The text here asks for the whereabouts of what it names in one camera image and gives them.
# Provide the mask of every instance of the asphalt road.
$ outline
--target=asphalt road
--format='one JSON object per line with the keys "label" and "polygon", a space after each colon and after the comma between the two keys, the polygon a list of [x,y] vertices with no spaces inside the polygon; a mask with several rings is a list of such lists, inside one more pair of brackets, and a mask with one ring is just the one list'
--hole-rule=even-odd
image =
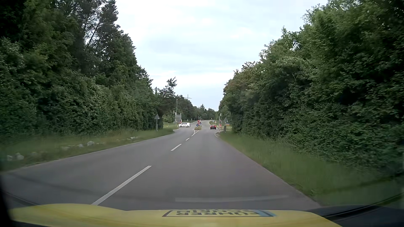
{"label": "asphalt road", "polygon": [[179,128],[148,141],[14,170],[2,176],[10,208],[79,203],[121,210],[319,205],[217,138]]}

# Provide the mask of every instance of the car hood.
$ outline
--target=car hood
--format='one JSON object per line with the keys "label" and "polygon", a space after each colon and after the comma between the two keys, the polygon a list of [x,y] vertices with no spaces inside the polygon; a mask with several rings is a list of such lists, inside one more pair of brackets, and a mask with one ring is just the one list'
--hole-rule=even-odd
{"label": "car hood", "polygon": [[337,227],[316,214],[295,210],[118,210],[87,204],[47,204],[9,210],[14,221],[49,227]]}

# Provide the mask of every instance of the rock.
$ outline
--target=rock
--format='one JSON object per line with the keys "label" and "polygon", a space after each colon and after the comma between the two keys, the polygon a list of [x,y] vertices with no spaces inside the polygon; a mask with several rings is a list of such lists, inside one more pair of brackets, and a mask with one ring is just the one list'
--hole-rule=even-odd
{"label": "rock", "polygon": [[17,153],[17,154],[15,154],[15,158],[16,158],[17,160],[23,160],[23,159],[24,159],[24,156],[21,155],[20,153]]}

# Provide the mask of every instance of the grass verge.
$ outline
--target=grass verge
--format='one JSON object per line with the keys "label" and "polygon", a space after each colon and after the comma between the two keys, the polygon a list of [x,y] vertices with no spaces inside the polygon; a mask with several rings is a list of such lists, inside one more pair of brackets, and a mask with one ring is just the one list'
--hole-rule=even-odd
{"label": "grass verge", "polygon": [[[136,143],[171,134],[175,128],[175,124],[164,124],[164,128],[159,129],[158,131],[135,131],[132,129],[126,129],[95,136],[69,135],[63,137],[31,137],[23,141],[10,142],[7,145],[2,145],[0,151],[2,157],[1,167],[2,171],[7,171],[23,166],[30,166],[42,162],[49,162],[61,158]],[[87,143],[90,141],[94,142],[94,144],[87,146]],[[24,156],[24,158],[18,160],[17,153]]]}
{"label": "grass verge", "polygon": [[[293,150],[283,141],[259,140],[235,133],[220,138],[323,206],[372,204],[400,194],[398,179],[377,171],[359,171]],[[385,206],[399,207],[396,201]]]}

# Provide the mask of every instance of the sky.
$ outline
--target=sky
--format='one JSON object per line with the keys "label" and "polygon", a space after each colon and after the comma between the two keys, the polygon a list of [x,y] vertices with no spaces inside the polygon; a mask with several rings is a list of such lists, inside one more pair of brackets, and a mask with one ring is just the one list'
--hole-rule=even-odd
{"label": "sky", "polygon": [[247,61],[299,31],[306,10],[327,0],[116,0],[117,24],[132,38],[152,86],[175,77],[177,95],[218,110],[225,83]]}

